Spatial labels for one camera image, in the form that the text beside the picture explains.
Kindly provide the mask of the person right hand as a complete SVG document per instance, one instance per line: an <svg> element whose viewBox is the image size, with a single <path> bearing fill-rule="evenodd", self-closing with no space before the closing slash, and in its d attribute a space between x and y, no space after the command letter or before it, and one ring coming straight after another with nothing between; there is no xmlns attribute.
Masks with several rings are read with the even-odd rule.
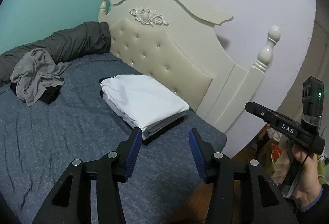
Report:
<svg viewBox="0 0 329 224"><path fill-rule="evenodd" d="M302 207L311 204L319 196L322 186L318 178L318 161L316 154L311 156L300 148L293 145L292 153L296 160L303 164L299 183L293 192L293 197L299 200Z"/></svg>

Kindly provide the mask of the person right forearm dark sleeve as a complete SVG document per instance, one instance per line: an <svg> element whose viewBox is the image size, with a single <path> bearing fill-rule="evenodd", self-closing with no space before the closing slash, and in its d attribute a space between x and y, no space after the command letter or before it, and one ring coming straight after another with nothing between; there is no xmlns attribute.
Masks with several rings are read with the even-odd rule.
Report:
<svg viewBox="0 0 329 224"><path fill-rule="evenodd" d="M297 213L298 223L328 223L328 184L323 184L319 196L309 205L301 207Z"/></svg>

